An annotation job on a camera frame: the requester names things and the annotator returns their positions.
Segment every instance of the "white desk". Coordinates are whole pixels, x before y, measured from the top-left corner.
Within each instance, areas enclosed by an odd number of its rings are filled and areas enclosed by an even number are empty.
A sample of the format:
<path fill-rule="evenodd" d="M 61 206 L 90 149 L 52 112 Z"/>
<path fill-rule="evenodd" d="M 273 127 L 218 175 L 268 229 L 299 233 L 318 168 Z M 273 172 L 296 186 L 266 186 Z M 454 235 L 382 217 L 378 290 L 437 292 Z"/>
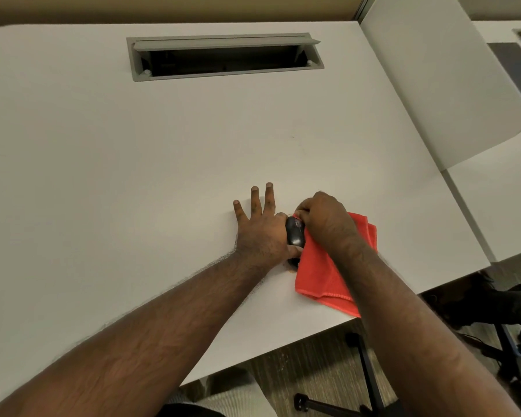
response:
<path fill-rule="evenodd" d="M 521 21 L 474 22 L 486 42 L 519 42 Z M 492 260 L 521 253 L 521 133 L 448 169 L 490 246 Z"/>
<path fill-rule="evenodd" d="M 132 81 L 126 36 L 310 32 L 323 70 Z M 417 292 L 488 265 L 357 23 L 0 28 L 0 398 L 323 189 Z M 279 268 L 186 381 L 349 319 Z"/>

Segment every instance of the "left hand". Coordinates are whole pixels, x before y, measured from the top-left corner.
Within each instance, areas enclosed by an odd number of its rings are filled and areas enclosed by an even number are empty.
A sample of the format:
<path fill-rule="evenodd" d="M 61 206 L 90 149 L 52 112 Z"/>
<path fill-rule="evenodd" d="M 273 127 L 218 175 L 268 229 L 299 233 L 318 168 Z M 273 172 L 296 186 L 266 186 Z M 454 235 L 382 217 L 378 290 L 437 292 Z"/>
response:
<path fill-rule="evenodd" d="M 258 187 L 252 187 L 250 219 L 243 212 L 240 202 L 233 202 L 238 225 L 236 253 L 250 260 L 251 264 L 264 267 L 268 272 L 284 260 L 299 257 L 301 252 L 296 246 L 289 246 L 287 243 L 287 215 L 283 212 L 275 214 L 276 202 L 272 183 L 266 184 L 264 211 L 260 200 Z"/>

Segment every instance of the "black computer mouse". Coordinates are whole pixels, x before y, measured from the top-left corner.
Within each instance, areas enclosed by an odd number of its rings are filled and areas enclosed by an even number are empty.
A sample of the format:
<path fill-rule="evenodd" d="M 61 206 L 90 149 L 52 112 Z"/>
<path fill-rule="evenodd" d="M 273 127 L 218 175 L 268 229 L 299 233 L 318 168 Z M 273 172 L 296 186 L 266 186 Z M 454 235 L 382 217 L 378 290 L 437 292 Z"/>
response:
<path fill-rule="evenodd" d="M 288 236 L 288 244 L 297 247 L 305 247 L 305 223 L 294 216 L 288 217 L 285 222 L 285 232 Z M 294 268 L 299 267 L 299 258 L 288 259 L 288 263 Z"/>

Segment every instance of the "red microfiber towel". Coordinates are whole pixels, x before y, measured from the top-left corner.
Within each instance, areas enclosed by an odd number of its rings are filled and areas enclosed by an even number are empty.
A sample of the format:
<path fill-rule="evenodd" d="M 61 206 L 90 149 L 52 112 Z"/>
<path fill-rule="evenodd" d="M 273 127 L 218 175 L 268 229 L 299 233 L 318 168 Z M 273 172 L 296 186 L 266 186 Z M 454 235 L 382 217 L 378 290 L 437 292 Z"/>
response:
<path fill-rule="evenodd" d="M 361 237 L 377 250 L 376 227 L 369 224 L 368 218 L 363 215 L 351 212 L 349 215 L 355 221 Z M 305 229 L 305 248 L 301 253 L 297 271 L 296 292 L 348 315 L 361 317 L 334 262 L 327 252 L 313 240 L 307 229 Z"/>

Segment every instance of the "hand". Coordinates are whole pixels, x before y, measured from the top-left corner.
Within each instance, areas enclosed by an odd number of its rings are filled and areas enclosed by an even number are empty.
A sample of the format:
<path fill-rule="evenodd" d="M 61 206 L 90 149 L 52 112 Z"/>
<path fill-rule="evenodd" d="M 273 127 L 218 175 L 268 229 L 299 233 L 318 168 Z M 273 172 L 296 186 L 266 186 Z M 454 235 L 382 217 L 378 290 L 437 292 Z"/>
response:
<path fill-rule="evenodd" d="M 274 187 L 266 184 L 264 212 L 259 199 L 259 189 L 251 189 L 251 218 L 243 212 L 238 200 L 233 208 L 237 218 L 236 253 L 244 256 L 255 266 L 261 266 L 268 272 L 274 266 L 292 257 L 299 257 L 301 252 L 296 246 L 289 246 L 285 233 L 287 215 L 276 213 Z"/>
<path fill-rule="evenodd" d="M 335 197 L 317 192 L 304 200 L 295 211 L 309 233 L 332 256 L 349 239 L 361 241 L 357 226 Z"/>

